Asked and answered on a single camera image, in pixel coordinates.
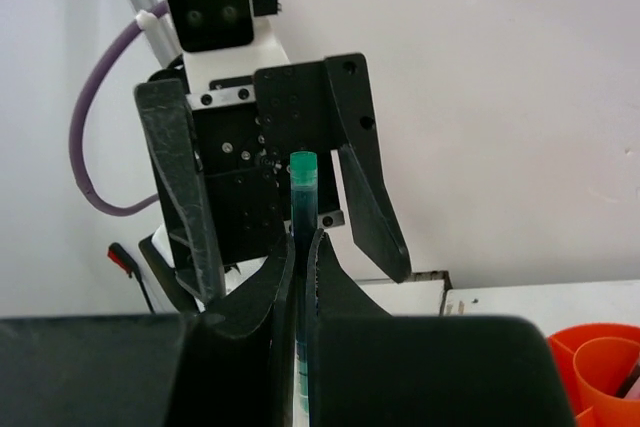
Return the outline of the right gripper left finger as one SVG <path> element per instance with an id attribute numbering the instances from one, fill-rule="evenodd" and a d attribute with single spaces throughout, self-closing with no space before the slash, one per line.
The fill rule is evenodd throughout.
<path id="1" fill-rule="evenodd" d="M 9 318 L 5 426 L 288 426 L 294 247 L 202 313 Z"/>

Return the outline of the green pen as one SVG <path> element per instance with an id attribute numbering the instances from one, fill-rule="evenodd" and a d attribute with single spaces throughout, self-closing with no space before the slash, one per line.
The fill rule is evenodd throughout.
<path id="1" fill-rule="evenodd" d="M 290 155 L 291 236 L 295 244 L 296 355 L 298 403 L 309 414 L 306 345 L 306 279 L 309 253 L 318 228 L 318 163 L 315 153 Z"/>

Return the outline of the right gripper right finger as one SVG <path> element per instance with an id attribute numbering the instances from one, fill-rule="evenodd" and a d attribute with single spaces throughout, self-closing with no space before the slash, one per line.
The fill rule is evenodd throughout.
<path id="1" fill-rule="evenodd" d="M 314 426 L 571 426 L 551 350 L 510 316 L 393 316 L 317 231 L 306 283 Z"/>

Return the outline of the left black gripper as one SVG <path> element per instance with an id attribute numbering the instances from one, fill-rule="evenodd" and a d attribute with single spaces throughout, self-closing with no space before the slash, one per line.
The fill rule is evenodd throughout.
<path id="1" fill-rule="evenodd" d="M 211 80 L 189 89 L 189 103 L 177 79 L 143 83 L 134 97 L 149 155 L 184 227 L 194 296 L 203 304 L 226 294 L 223 262 L 268 256 L 288 228 L 292 153 L 318 156 L 320 226 L 344 224 L 326 79 L 354 244 L 394 282 L 411 275 L 384 181 L 363 54 Z"/>

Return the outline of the pink pen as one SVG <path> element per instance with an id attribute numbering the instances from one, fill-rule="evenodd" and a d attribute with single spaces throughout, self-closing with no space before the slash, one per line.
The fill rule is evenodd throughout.
<path id="1" fill-rule="evenodd" d="M 636 363 L 617 388 L 615 393 L 617 398 L 624 400 L 639 399 L 639 371 L 640 366 Z"/>

